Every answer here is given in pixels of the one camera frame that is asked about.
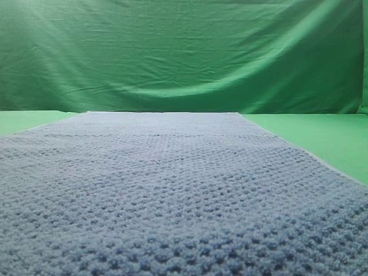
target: green screen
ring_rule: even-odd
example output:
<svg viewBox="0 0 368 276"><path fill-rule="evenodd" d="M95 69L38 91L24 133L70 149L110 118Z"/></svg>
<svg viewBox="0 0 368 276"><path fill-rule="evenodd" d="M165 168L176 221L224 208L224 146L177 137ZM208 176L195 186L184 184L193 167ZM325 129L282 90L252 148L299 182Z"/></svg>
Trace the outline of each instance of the green screen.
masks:
<svg viewBox="0 0 368 276"><path fill-rule="evenodd" d="M0 110L355 113L361 0L1 0Z"/></svg>
<svg viewBox="0 0 368 276"><path fill-rule="evenodd" d="M363 0L363 29L365 56L368 56L368 0ZM359 110L361 113L368 114L368 58L364 61L364 84L363 84L363 102Z"/></svg>

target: blue knitted blanket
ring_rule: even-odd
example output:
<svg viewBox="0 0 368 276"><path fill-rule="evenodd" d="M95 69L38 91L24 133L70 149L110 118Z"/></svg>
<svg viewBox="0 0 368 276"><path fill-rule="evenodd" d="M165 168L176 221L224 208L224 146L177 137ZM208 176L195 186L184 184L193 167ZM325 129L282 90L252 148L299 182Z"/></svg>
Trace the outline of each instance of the blue knitted blanket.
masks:
<svg viewBox="0 0 368 276"><path fill-rule="evenodd" d="M0 275L368 273L368 188L239 114L91 112L0 142Z"/></svg>

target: green fabric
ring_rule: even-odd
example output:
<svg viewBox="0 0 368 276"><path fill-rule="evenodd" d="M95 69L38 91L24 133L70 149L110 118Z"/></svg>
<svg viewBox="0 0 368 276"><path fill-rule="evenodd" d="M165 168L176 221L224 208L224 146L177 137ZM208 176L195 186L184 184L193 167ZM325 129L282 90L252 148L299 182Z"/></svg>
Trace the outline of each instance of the green fabric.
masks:
<svg viewBox="0 0 368 276"><path fill-rule="evenodd" d="M0 136L39 127L75 115L76 113L60 111L1 111Z"/></svg>
<svg viewBox="0 0 368 276"><path fill-rule="evenodd" d="M368 185L367 115L257 114L246 117Z"/></svg>
<svg viewBox="0 0 368 276"><path fill-rule="evenodd" d="M0 2L0 110L361 104L361 0Z"/></svg>
<svg viewBox="0 0 368 276"><path fill-rule="evenodd" d="M363 102L360 113L368 114L368 0L363 0L363 29L364 29L364 77L363 77Z"/></svg>

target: green floor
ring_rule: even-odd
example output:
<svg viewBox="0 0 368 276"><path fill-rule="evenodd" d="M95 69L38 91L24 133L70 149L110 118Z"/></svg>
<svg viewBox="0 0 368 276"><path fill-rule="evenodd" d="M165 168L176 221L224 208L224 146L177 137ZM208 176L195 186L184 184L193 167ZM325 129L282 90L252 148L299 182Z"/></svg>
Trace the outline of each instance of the green floor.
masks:
<svg viewBox="0 0 368 276"><path fill-rule="evenodd" d="M57 111L0 112L0 135L73 115L75 113ZM257 114L245 117L368 185L367 115Z"/></svg>

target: textured yarn fabric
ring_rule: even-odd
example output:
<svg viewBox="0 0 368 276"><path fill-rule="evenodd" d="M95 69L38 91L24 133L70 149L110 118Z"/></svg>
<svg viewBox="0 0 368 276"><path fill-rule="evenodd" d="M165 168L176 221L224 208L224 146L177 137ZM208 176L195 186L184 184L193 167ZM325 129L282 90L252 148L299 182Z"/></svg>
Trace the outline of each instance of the textured yarn fabric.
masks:
<svg viewBox="0 0 368 276"><path fill-rule="evenodd" d="M236 113L92 112L0 141L0 275L368 273L368 189Z"/></svg>

